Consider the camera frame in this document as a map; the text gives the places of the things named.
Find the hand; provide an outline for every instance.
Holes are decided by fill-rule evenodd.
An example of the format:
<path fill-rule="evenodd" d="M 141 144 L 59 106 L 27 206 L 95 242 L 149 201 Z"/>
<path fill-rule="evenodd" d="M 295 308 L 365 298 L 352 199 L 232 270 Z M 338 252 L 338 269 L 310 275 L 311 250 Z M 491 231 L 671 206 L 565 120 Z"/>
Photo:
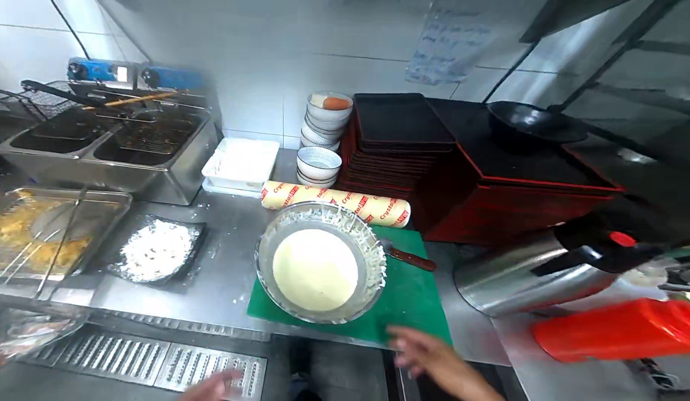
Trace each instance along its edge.
<path fill-rule="evenodd" d="M 220 401 L 231 394 L 231 381 L 239 378 L 241 378 L 241 372 L 238 370 L 229 369 L 215 373 L 189 388 L 179 401 Z"/>
<path fill-rule="evenodd" d="M 390 346 L 401 351 L 395 366 L 409 368 L 412 377 L 427 372 L 439 387 L 463 401 L 504 401 L 476 369 L 447 344 L 408 327 L 389 326 Z"/>

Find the orange container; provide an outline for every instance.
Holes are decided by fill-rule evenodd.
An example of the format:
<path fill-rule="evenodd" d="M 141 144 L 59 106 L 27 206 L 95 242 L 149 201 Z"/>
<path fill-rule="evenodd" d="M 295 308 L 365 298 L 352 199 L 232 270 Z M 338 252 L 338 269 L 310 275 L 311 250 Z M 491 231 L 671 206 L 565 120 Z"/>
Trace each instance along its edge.
<path fill-rule="evenodd" d="M 690 303 L 641 298 L 533 326 L 555 360 L 626 360 L 690 353 Z"/>

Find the green cutting board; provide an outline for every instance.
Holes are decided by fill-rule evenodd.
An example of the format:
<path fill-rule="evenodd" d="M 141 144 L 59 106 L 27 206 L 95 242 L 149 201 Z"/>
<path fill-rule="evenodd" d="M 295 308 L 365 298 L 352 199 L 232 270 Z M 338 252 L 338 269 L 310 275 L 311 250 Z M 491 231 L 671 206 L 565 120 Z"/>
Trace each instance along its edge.
<path fill-rule="evenodd" d="M 389 238 L 394 247 L 427 257 L 419 232 L 400 228 L 372 227 L 378 237 Z M 258 279 L 251 292 L 249 316 L 274 322 L 311 327 L 324 333 L 345 335 L 385 344 L 387 325 L 414 327 L 451 344 L 446 316 L 432 273 L 387 257 L 387 278 L 380 299 L 365 314 L 342 325 L 319 325 L 293 317 L 273 303 Z"/>

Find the glass bowl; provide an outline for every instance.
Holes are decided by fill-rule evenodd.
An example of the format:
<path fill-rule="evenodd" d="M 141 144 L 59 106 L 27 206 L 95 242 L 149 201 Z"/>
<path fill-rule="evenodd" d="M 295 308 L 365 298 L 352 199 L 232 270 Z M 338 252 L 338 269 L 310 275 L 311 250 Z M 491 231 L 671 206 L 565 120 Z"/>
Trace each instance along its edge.
<path fill-rule="evenodd" d="M 357 262 L 355 291 L 332 310 L 308 310 L 294 304 L 283 295 L 273 275 L 278 246 L 292 233 L 307 229 L 331 232 L 347 244 Z M 338 325 L 355 320 L 376 303 L 385 287 L 385 252 L 372 228 L 352 211 L 330 203 L 303 202 L 282 209 L 261 236 L 255 259 L 266 294 L 287 313 L 310 323 Z"/>

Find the stack of bowls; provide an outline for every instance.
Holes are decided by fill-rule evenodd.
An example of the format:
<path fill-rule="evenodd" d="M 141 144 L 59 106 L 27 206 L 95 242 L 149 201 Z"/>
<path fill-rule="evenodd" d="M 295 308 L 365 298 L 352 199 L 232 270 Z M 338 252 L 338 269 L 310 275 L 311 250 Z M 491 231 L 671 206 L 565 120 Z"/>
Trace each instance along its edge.
<path fill-rule="evenodd" d="M 337 98 L 348 104 L 342 110 L 328 110 L 323 106 L 323 99 Z M 340 137 L 345 132 L 350 113 L 352 113 L 352 99 L 336 92 L 314 92 L 308 96 L 308 105 L 301 127 L 302 146 L 317 146 L 330 150 L 337 150 Z"/>
<path fill-rule="evenodd" d="M 332 150 L 306 146 L 298 150 L 298 182 L 315 188 L 330 188 L 338 178 L 342 159 Z"/>

